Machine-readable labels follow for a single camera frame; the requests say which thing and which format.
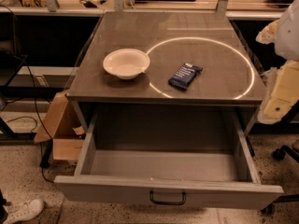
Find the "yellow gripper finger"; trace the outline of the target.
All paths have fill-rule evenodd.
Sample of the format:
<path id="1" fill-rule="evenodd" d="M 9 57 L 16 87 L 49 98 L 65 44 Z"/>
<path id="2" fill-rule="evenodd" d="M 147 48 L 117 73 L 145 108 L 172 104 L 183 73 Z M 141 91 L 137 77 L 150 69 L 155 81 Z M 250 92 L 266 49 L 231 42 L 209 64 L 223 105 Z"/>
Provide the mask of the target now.
<path id="1" fill-rule="evenodd" d="M 282 119 L 299 101 L 299 62 L 287 61 L 278 69 L 277 79 L 263 110 L 270 119 Z"/>

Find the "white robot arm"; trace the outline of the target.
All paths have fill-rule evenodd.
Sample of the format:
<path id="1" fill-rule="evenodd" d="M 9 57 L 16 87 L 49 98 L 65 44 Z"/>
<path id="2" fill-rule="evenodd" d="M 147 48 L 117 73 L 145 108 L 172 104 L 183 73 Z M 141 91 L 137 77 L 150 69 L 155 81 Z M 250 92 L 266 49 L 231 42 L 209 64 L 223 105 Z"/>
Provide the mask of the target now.
<path id="1" fill-rule="evenodd" d="M 257 116 L 263 124 L 274 124 L 299 101 L 299 0 L 294 0 L 278 20 L 266 25 L 256 41 L 273 43 L 276 55 L 286 60 L 280 68 L 267 72 L 267 92 Z"/>

